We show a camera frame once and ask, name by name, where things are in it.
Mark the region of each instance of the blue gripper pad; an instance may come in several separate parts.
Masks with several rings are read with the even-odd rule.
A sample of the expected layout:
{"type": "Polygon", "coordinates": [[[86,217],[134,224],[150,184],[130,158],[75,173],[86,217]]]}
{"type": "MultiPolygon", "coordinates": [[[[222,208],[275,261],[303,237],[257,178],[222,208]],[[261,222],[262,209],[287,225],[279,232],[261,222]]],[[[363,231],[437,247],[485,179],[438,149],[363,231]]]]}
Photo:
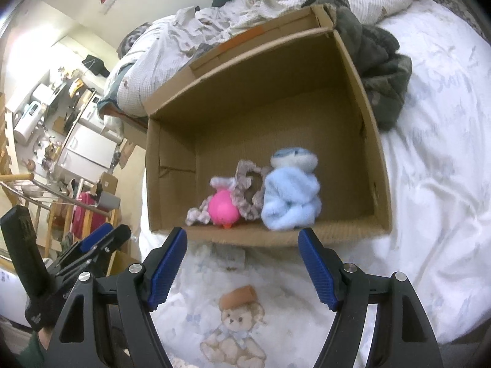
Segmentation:
{"type": "Polygon", "coordinates": [[[299,250],[307,268],[310,280],[317,295],[330,310],[337,311],[339,300],[336,298],[334,278],[321,257],[324,247],[310,228],[299,232],[299,250]]]}
{"type": "Polygon", "coordinates": [[[169,294],[170,287],[174,282],[177,271],[181,266],[184,255],[188,248],[188,236],[186,231],[180,227],[175,227],[164,244],[150,252],[143,262],[146,268],[144,287],[150,286],[146,298],[150,311],[154,311],[157,306],[163,303],[169,294]]]}
{"type": "Polygon", "coordinates": [[[87,253],[92,247],[109,234],[113,230],[113,227],[109,223],[104,223],[99,228],[94,230],[87,238],[80,242],[80,252],[87,253]]]}

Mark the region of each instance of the pink ball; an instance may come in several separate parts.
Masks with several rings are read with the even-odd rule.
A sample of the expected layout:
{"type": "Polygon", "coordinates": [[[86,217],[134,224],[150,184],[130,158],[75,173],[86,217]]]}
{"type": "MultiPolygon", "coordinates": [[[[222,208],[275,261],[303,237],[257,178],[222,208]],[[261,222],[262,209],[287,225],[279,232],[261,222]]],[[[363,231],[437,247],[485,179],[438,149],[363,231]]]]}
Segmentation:
{"type": "Polygon", "coordinates": [[[230,228],[241,216],[239,209],[232,203],[230,191],[223,189],[213,195],[208,203],[208,213],[216,226],[230,228]]]}

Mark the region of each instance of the green sleeve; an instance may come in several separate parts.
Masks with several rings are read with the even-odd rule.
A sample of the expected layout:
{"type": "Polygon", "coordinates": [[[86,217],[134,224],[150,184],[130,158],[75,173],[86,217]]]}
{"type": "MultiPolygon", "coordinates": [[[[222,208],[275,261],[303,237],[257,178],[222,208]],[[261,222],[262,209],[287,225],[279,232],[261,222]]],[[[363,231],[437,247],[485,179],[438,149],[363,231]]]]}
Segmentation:
{"type": "Polygon", "coordinates": [[[34,332],[29,340],[28,346],[17,357],[17,360],[24,368],[42,368],[45,353],[46,350],[39,343],[37,333],[34,332]]]}

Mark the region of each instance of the metal screw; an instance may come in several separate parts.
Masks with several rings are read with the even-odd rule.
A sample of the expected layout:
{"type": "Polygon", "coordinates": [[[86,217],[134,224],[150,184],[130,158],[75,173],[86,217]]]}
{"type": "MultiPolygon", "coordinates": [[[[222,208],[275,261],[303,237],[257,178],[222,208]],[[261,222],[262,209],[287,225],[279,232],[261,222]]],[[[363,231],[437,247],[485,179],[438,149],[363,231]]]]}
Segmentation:
{"type": "Polygon", "coordinates": [[[79,280],[82,282],[87,281],[90,278],[90,273],[88,271],[82,272],[82,274],[79,275],[79,280]]]}
{"type": "Polygon", "coordinates": [[[132,273],[132,274],[137,274],[141,271],[141,264],[138,264],[138,263],[135,263],[135,264],[132,264],[130,265],[129,267],[129,271],[132,273]]]}
{"type": "Polygon", "coordinates": [[[346,272],[349,272],[349,273],[353,273],[356,270],[358,270],[358,267],[356,266],[356,264],[353,264],[353,263],[344,263],[343,268],[346,272]]]}
{"type": "Polygon", "coordinates": [[[404,274],[403,272],[400,272],[400,271],[397,271],[396,272],[396,280],[397,281],[404,282],[406,279],[408,279],[408,277],[406,276],[406,274],[404,274]]]}

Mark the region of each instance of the brown hat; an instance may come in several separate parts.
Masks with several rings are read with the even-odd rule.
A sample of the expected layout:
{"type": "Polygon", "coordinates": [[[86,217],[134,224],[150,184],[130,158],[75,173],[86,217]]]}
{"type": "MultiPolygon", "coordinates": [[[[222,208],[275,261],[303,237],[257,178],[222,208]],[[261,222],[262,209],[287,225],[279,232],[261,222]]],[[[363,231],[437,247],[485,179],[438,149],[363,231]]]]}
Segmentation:
{"type": "Polygon", "coordinates": [[[246,303],[257,301],[257,294],[251,285],[237,288],[230,293],[224,294],[218,301],[220,310],[236,309],[246,303]]]}

